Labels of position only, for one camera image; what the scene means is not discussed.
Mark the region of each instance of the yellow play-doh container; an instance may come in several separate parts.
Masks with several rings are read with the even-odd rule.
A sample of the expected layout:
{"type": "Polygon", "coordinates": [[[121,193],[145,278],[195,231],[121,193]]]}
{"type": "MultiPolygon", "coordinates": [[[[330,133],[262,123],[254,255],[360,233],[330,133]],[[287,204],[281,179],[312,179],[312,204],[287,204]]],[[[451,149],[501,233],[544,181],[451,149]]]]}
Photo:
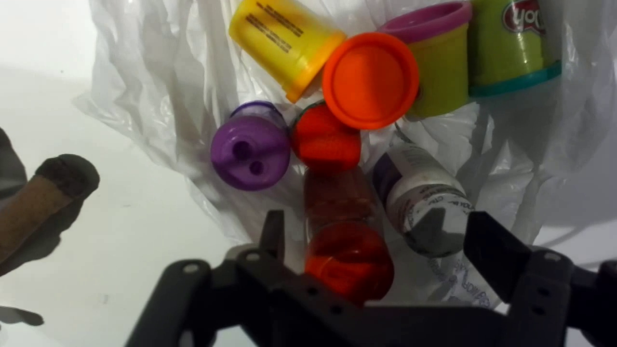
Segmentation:
{"type": "Polygon", "coordinates": [[[243,0],[229,23],[231,39],[249,52],[295,102],[345,35],[295,0],[243,0]]]}

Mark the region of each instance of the container lid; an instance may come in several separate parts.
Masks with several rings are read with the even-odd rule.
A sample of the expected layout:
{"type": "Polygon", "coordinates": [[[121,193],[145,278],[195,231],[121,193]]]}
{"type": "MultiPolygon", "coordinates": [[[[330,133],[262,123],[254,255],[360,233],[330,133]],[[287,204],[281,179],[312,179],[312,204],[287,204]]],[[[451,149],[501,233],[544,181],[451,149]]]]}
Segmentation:
{"type": "Polygon", "coordinates": [[[418,68],[399,39],[366,33],[345,41],[324,69],[324,96],[332,114],[355,129],[397,122],[418,93],[418,68]]]}
{"type": "Polygon", "coordinates": [[[382,299],[393,282],[382,235],[353,222],[320,229],[310,241],[305,270],[355,305],[382,299]]]}
{"type": "Polygon", "coordinates": [[[297,120],[291,147],[314,172],[353,170],[360,162],[360,131],[335,120],[324,102],[306,108],[297,120]]]}
{"type": "Polygon", "coordinates": [[[405,43],[418,43],[467,25],[470,17],[472,8],[468,2],[445,2],[395,17],[380,31],[405,43]]]}
{"type": "Polygon", "coordinates": [[[235,189],[260,191],[278,183],[289,166],[285,131],[262,118],[235,118],[222,125],[210,149],[216,174],[235,189]]]}
{"type": "Polygon", "coordinates": [[[229,120],[247,118],[247,116],[272,120],[281,127],[285,125],[281,112],[272,102],[266,102],[266,100],[252,100],[252,102],[241,104],[229,114],[229,120]]]}

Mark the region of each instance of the white surface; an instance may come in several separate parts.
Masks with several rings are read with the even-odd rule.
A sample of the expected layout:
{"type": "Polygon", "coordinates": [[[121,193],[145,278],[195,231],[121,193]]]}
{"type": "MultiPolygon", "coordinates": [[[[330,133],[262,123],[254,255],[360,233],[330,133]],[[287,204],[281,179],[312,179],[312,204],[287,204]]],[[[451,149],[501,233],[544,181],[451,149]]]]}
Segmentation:
{"type": "MultiPolygon", "coordinates": [[[[58,251],[0,278],[0,307],[44,318],[40,328],[2,324],[2,347],[121,345],[166,264],[187,256],[218,264],[229,247],[191,201],[183,177],[73,106],[89,87],[92,54],[85,0],[0,2],[0,127],[29,174],[60,152],[87,156],[102,174],[102,187],[58,251]]],[[[617,256],[615,147],[613,133],[557,201],[546,203],[540,245],[590,266],[617,256]]]]}

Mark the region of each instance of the orange cap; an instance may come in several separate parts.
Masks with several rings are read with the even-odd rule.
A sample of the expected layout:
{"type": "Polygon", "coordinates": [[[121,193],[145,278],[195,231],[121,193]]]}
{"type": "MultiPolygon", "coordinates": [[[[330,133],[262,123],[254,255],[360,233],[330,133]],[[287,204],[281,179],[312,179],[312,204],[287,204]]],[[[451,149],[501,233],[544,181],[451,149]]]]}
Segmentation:
{"type": "Polygon", "coordinates": [[[324,102],[306,108],[297,120],[291,147],[316,172],[345,172],[360,162],[360,131],[335,120],[324,102]]]}
{"type": "Polygon", "coordinates": [[[393,282],[382,235],[353,222],[320,229],[310,241],[305,270],[355,305],[382,299],[393,282]]]}
{"type": "Polygon", "coordinates": [[[366,33],[343,43],[324,69],[328,108],[357,129],[397,122],[418,93],[418,66],[403,41],[366,33]]]}

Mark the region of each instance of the label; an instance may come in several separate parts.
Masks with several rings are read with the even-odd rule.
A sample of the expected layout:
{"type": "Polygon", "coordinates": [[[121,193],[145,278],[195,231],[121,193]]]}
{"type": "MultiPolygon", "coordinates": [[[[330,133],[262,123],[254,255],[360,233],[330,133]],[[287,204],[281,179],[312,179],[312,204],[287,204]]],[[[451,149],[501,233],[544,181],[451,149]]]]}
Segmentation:
{"type": "Polygon", "coordinates": [[[461,253],[470,210],[459,189],[422,185],[403,195],[391,206],[389,218],[413,251],[441,258],[461,253]]]}
{"type": "Polygon", "coordinates": [[[463,256],[453,256],[440,266],[443,291],[440,297],[451,305],[495,307],[497,299],[478,270],[463,256]]]}
{"type": "Polygon", "coordinates": [[[418,187],[403,197],[401,212],[405,210],[403,233],[411,233],[414,226],[436,208],[445,210],[445,218],[441,222],[443,233],[465,233],[467,216],[472,206],[465,199],[465,195],[447,185],[430,185],[418,187]]]}
{"type": "Polygon", "coordinates": [[[503,12],[503,25],[511,33],[542,33],[538,0],[517,0],[503,12]]]}
{"type": "Polygon", "coordinates": [[[305,31],[301,27],[297,27],[293,21],[289,21],[285,16],[281,16],[276,8],[272,8],[270,4],[264,2],[256,2],[256,8],[262,10],[260,14],[249,14],[247,21],[258,29],[260,33],[264,33],[264,37],[268,37],[270,43],[274,43],[279,50],[283,50],[285,54],[291,52],[291,44],[281,39],[281,35],[278,35],[276,31],[272,31],[268,25],[276,23],[276,29],[287,29],[293,37],[303,37],[305,31]]]}
{"type": "Polygon", "coordinates": [[[380,162],[374,166],[372,187],[376,189],[382,204],[386,204],[391,187],[401,177],[403,177],[403,174],[397,170],[397,166],[391,162],[391,158],[387,154],[382,156],[380,162]]]}
{"type": "Polygon", "coordinates": [[[372,185],[386,204],[389,191],[403,176],[443,168],[416,145],[405,145],[384,154],[372,172],[372,185]]]}

